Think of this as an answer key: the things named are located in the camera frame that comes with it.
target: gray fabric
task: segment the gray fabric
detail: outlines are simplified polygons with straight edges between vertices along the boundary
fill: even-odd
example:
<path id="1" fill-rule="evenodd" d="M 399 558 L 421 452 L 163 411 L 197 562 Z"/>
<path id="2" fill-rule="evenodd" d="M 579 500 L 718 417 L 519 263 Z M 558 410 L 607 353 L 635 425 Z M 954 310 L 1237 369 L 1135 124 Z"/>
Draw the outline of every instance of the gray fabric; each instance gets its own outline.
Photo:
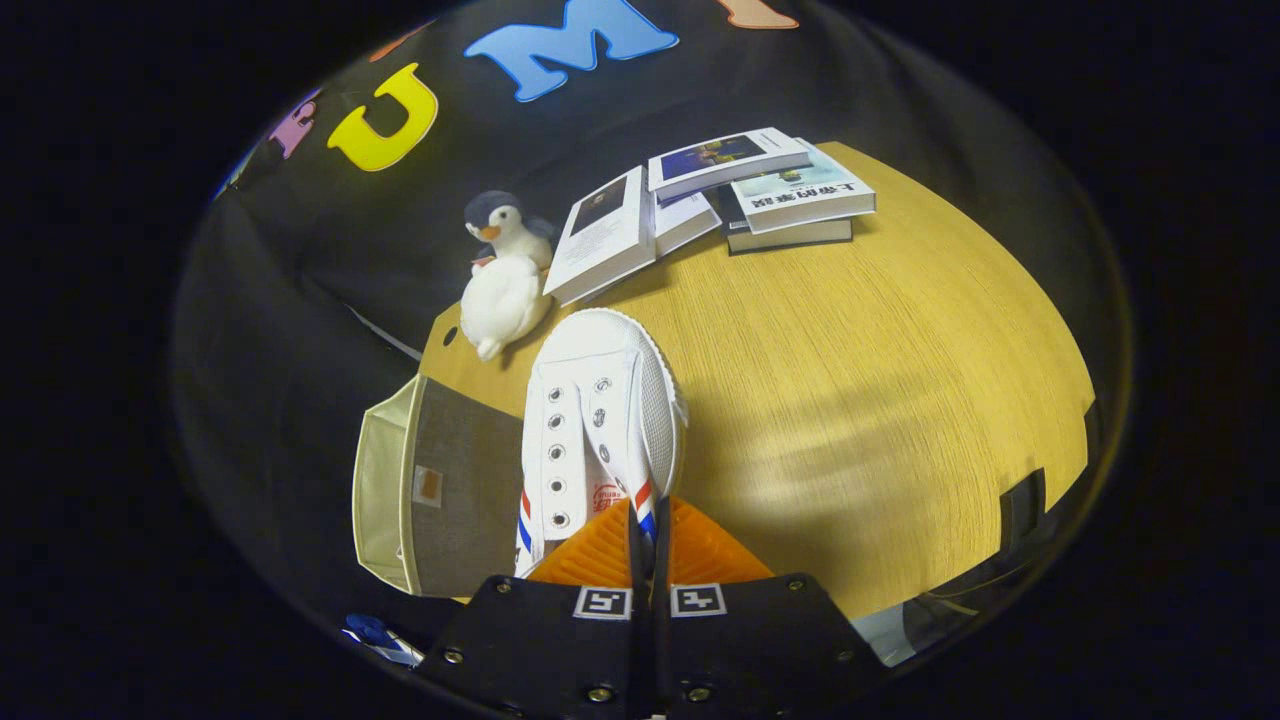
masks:
<path id="1" fill-rule="evenodd" d="M 470 597 L 515 566 L 524 423 L 440 383 L 422 391 L 413 464 L 438 470 L 440 507 L 411 502 L 422 594 Z"/>

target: black plastic mount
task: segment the black plastic mount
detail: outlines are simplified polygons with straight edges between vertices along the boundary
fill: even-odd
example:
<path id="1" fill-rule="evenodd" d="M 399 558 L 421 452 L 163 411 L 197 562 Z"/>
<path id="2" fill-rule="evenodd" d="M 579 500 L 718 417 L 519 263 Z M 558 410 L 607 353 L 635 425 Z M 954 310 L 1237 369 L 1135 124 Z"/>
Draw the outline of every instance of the black plastic mount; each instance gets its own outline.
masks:
<path id="1" fill-rule="evenodd" d="M 669 501 L 658 506 L 669 527 Z M 659 533 L 654 588 L 667 588 Z M 887 676 L 870 646 L 806 574 L 654 592 L 658 696 L 669 720 L 803 717 Z"/>
<path id="2" fill-rule="evenodd" d="M 630 547 L 640 528 L 631 511 Z M 644 578 L 631 552 L 632 578 Z M 653 711 L 645 585 L 630 591 L 488 578 L 413 673 L 517 717 L 631 720 Z"/>
<path id="3" fill-rule="evenodd" d="M 669 527 L 669 501 L 657 515 Z M 640 547 L 634 511 L 628 529 Z M 494 575 L 413 673 L 515 716 L 582 720 L 799 717 L 887 676 L 812 575 L 667 591 L 668 533 L 655 550 L 652 612 L 639 582 L 628 593 Z"/>

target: blue letter m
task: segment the blue letter m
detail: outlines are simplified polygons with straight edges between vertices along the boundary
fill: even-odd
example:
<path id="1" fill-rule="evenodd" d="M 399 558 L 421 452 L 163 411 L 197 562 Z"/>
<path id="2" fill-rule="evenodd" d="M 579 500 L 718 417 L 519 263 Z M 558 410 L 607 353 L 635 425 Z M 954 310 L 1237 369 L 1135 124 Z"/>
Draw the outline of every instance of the blue letter m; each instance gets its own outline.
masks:
<path id="1" fill-rule="evenodd" d="M 675 35 L 654 27 L 626 0 L 568 0 L 563 28 L 504 26 L 472 42 L 462 55 L 488 55 L 520 86 L 516 100 L 529 102 L 568 81 L 568 73 L 548 70 L 534 58 L 594 70 L 595 33 L 609 42 L 604 54 L 611 60 L 630 60 L 680 42 Z"/>

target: felt letter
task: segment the felt letter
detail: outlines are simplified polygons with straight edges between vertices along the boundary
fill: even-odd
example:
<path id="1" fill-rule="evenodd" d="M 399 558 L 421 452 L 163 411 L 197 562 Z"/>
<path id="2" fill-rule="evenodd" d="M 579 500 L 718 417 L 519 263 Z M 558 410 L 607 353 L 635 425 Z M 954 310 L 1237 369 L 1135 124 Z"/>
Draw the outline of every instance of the felt letter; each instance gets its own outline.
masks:
<path id="1" fill-rule="evenodd" d="M 416 68 L 417 63 L 404 65 L 374 91 L 374 97 L 390 95 L 408 111 L 401 129 L 390 137 L 378 135 L 365 122 L 366 108 L 361 105 L 338 123 L 328 146 L 342 150 L 357 168 L 370 173 L 385 170 L 408 155 L 426 137 L 439 110 L 435 94 L 413 74 Z"/>
<path id="2" fill-rule="evenodd" d="M 288 118 L 284 118 L 276 128 L 271 132 L 268 140 L 274 140 L 280 143 L 284 150 L 284 158 L 288 159 L 293 154 L 293 149 L 302 142 L 302 138 L 311 132 L 311 115 L 316 111 L 315 102 L 303 102 L 301 108 L 294 110 Z"/>
<path id="3" fill-rule="evenodd" d="M 791 29 L 800 23 L 773 12 L 762 0 L 719 0 L 728 8 L 728 24 L 750 29 Z"/>
<path id="4" fill-rule="evenodd" d="M 568 73 L 548 70 L 535 58 L 594 70 L 595 33 L 608 41 L 604 55 L 611 60 L 630 60 L 680 42 L 626 0 L 568 0 L 564 3 L 564 27 L 504 26 L 472 42 L 462 55 L 486 55 L 516 81 L 516 100 L 529 102 L 568 81 Z"/>

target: orange gripper pad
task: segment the orange gripper pad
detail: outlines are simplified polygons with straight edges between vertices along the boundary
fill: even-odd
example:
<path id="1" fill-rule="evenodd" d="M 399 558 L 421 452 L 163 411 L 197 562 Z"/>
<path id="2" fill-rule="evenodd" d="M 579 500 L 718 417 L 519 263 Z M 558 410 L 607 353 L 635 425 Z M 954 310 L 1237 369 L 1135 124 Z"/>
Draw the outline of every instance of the orange gripper pad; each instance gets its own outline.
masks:
<path id="1" fill-rule="evenodd" d="M 604 509 L 534 568 L 529 579 L 558 585 L 631 587 L 626 498 Z"/>
<path id="2" fill-rule="evenodd" d="M 773 573 L 750 550 L 692 505 L 671 497 L 668 585 L 745 583 Z"/>

